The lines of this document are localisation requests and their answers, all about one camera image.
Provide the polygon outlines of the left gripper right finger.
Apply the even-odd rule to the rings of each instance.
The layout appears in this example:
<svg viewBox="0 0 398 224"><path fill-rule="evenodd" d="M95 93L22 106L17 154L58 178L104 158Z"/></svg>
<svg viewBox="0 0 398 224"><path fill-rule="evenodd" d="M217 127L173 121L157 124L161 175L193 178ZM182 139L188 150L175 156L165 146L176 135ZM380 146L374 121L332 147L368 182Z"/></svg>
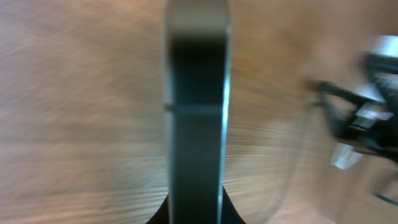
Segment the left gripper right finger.
<svg viewBox="0 0 398 224"><path fill-rule="evenodd" d="M221 196L221 224L246 224L235 209L227 191L222 187Z"/></svg>

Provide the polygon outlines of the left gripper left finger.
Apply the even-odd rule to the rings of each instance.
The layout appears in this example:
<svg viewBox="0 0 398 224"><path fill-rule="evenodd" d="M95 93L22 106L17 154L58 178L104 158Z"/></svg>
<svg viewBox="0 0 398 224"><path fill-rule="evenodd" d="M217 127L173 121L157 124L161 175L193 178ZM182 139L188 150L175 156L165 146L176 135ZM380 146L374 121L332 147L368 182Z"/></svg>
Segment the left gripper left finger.
<svg viewBox="0 0 398 224"><path fill-rule="evenodd" d="M169 195L166 196L159 209L146 224L169 224Z"/></svg>

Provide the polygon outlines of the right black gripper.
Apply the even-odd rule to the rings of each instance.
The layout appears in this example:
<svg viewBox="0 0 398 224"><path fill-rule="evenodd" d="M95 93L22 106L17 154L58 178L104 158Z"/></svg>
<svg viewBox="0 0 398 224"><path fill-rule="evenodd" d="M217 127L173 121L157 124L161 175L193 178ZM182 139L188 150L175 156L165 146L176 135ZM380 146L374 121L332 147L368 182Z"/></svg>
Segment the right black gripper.
<svg viewBox="0 0 398 224"><path fill-rule="evenodd" d="M369 153L397 161L397 58L367 54L361 63L368 79L358 94L323 80L309 80L307 86L318 96L331 134L339 140L357 140L363 130L353 127L359 116L365 119L361 140ZM332 98L353 106L348 112Z"/></svg>

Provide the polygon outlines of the turquoise screen smartphone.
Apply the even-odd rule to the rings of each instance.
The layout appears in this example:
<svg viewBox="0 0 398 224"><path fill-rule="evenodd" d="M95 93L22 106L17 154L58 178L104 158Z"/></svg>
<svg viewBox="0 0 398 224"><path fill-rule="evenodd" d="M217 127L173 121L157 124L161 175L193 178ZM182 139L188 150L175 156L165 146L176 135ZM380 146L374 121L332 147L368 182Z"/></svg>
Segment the turquoise screen smartphone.
<svg viewBox="0 0 398 224"><path fill-rule="evenodd" d="M171 223L219 223L230 93L229 3L169 1L164 88Z"/></svg>

